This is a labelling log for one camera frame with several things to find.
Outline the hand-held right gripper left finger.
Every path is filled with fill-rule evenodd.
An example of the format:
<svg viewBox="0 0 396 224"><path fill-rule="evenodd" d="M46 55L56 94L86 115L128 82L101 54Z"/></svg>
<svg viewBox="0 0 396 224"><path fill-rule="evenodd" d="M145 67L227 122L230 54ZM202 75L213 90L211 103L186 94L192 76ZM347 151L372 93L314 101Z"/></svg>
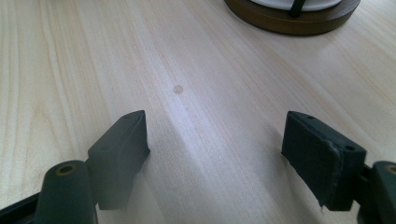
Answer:
<svg viewBox="0 0 396 224"><path fill-rule="evenodd" d="M101 210L127 205L149 153L144 110L122 116L93 144L87 165L93 198Z"/></svg>

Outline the wooden cup holder black rods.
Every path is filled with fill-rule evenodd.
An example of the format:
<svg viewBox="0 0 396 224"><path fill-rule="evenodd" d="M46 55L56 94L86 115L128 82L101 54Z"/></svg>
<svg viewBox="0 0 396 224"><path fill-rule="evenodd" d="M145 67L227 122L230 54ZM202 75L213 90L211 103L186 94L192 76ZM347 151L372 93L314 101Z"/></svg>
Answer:
<svg viewBox="0 0 396 224"><path fill-rule="evenodd" d="M252 0L224 0L226 6L242 21L261 29L284 35L320 35L343 25L361 0L341 0L335 6L318 11L301 11L290 15L292 6L275 9Z"/></svg>

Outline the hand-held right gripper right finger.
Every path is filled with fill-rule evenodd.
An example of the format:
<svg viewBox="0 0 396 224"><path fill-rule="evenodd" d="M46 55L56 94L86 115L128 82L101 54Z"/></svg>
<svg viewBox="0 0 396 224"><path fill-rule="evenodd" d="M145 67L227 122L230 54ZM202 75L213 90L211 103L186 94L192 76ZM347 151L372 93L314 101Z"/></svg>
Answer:
<svg viewBox="0 0 396 224"><path fill-rule="evenodd" d="M331 211L348 211L366 150L319 119L290 111L281 154Z"/></svg>

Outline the stack of white cups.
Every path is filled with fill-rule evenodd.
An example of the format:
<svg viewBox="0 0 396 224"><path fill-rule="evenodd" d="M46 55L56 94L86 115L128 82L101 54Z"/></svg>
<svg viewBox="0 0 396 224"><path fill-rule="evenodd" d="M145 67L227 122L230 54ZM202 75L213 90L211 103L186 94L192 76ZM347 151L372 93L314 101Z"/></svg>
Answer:
<svg viewBox="0 0 396 224"><path fill-rule="evenodd" d="M250 0L264 7L290 10L294 0ZM319 11L339 4L342 0L304 0L302 11Z"/></svg>

